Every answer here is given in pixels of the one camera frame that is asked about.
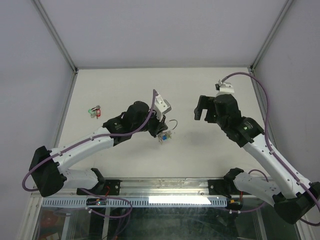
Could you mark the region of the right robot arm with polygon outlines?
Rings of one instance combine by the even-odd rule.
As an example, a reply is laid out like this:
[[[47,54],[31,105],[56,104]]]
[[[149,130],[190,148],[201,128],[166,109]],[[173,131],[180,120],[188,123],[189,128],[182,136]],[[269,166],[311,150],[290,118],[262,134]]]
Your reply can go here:
[[[272,182],[253,177],[243,169],[232,168],[214,190],[230,197],[237,191],[246,192],[272,206],[288,224],[295,224],[311,210],[320,199],[320,183],[304,177],[270,143],[266,132],[252,118],[244,117],[237,100],[231,94],[216,97],[201,95],[194,119],[217,124],[226,136],[249,153],[272,178]]]

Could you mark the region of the silver keyring with keys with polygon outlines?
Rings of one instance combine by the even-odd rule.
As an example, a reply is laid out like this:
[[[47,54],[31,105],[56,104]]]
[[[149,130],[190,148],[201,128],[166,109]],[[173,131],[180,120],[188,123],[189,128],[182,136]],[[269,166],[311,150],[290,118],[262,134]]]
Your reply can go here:
[[[174,130],[177,128],[178,126],[178,121],[176,119],[170,119],[168,121],[165,122],[166,125],[168,124],[173,124],[174,126],[172,128],[166,129],[161,131],[158,135],[157,135],[157,139],[158,142],[162,145],[164,142],[167,142],[169,139],[172,138],[172,134],[174,133]]]

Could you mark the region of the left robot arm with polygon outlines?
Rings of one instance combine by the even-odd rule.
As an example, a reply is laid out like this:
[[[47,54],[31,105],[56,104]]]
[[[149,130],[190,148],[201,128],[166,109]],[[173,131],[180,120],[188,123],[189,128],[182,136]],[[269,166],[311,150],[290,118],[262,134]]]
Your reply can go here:
[[[153,107],[136,101],[125,112],[109,119],[79,141],[60,148],[39,147],[29,167],[36,190],[42,197],[50,197],[62,189],[86,189],[96,195],[102,193],[105,178],[97,168],[77,170],[72,166],[94,153],[130,140],[134,133],[149,132],[156,138],[167,130],[165,114],[171,109],[166,100]]]

